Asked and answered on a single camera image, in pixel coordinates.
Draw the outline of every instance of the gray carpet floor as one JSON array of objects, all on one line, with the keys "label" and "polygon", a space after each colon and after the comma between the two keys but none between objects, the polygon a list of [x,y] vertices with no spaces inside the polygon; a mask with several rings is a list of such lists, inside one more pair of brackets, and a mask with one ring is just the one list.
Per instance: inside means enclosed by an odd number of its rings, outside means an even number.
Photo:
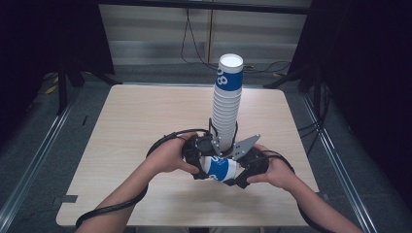
[{"label": "gray carpet floor", "polygon": [[[254,66],[257,70],[263,70],[267,64],[254,64]],[[271,70],[282,67],[283,65],[280,64],[274,65]],[[212,85],[215,79],[215,72],[202,64],[118,66],[116,72],[113,78],[126,83]],[[66,193],[111,88],[92,75],[85,75],[85,79],[85,86],[80,89],[69,86],[69,96],[76,91],[79,91],[79,95],[74,100],[73,108],[8,232],[74,232],[74,228],[61,227],[55,223],[60,205],[53,200]],[[277,79],[279,78],[273,77],[271,73],[257,73],[251,70],[245,73],[244,85],[257,87],[272,83]],[[311,124],[312,121],[302,95],[297,91],[297,84],[298,82],[289,82],[279,88],[287,96],[296,127],[301,128]],[[0,176],[2,178],[0,205],[3,205],[12,193],[56,118],[58,91],[44,94],[50,85],[50,82],[44,83],[24,121],[7,144],[0,148]],[[365,153],[356,137],[351,134],[345,119],[334,105],[333,99],[328,108],[325,127],[377,231],[412,232],[411,213],[406,209],[385,174]],[[300,133],[303,135],[308,131],[310,129]],[[302,143],[307,150],[315,135],[313,133],[302,138]],[[321,195],[331,206],[359,224],[320,140],[316,141],[308,158]],[[127,228],[125,232],[134,232],[134,228]],[[316,231],[310,227],[281,227],[266,228],[265,232]]]}]

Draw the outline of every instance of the light wood tabletop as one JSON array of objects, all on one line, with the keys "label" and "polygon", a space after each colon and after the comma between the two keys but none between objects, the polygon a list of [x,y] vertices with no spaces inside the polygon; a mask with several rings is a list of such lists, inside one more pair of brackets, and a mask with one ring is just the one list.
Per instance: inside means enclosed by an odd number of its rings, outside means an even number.
[{"label": "light wood tabletop", "polygon": [[[213,87],[115,85],[90,136],[56,221],[73,226],[93,210],[145,159],[151,145],[169,133],[208,128]],[[318,187],[281,90],[243,88],[236,141],[257,141],[282,154],[314,191]],[[246,189],[213,180],[195,181],[175,171],[156,176],[128,225],[277,226],[306,225],[296,202],[268,183]]]}]

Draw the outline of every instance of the human hand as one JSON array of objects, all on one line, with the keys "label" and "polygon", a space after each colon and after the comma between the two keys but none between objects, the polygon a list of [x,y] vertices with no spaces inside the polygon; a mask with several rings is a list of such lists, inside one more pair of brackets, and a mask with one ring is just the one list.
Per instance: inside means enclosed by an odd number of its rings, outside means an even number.
[{"label": "human hand", "polygon": [[177,169],[192,174],[199,173],[198,168],[186,163],[182,159],[182,146],[185,144],[185,141],[192,136],[197,136],[197,133],[182,134],[179,138],[163,143],[146,158],[144,163],[150,165],[151,170],[156,174],[173,172]]},{"label": "human hand", "polygon": [[[265,151],[268,148],[255,144],[255,148],[264,151],[265,155],[275,154],[274,152]],[[274,186],[287,190],[289,185],[292,184],[292,180],[297,178],[288,165],[277,158],[269,158],[269,167],[264,174],[255,175],[247,179],[248,183],[270,183]]]}]

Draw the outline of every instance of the stack of paper cups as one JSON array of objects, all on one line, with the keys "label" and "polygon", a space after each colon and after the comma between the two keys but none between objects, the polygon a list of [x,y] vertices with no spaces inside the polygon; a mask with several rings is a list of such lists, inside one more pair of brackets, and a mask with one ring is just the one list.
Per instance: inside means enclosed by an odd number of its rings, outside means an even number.
[{"label": "stack of paper cups", "polygon": [[242,95],[243,59],[225,54],[219,60],[218,76],[213,97],[212,124],[215,136],[220,137],[220,150],[231,148],[236,129],[237,113]]}]

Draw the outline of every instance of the person's right hand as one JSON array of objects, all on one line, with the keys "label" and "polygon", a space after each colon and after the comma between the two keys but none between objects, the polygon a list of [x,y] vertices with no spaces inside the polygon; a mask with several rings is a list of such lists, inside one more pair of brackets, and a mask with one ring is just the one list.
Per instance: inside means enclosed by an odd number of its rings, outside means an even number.
[{"label": "person's right hand", "polygon": [[[264,151],[269,150],[268,148],[255,144],[255,148]],[[274,154],[273,152],[266,151],[265,155]],[[297,176],[294,172],[286,165],[284,161],[277,158],[269,158],[269,168],[266,173],[255,175],[247,179],[248,183],[270,183],[274,186],[281,187],[285,190],[289,189],[290,184],[293,183]]]}]

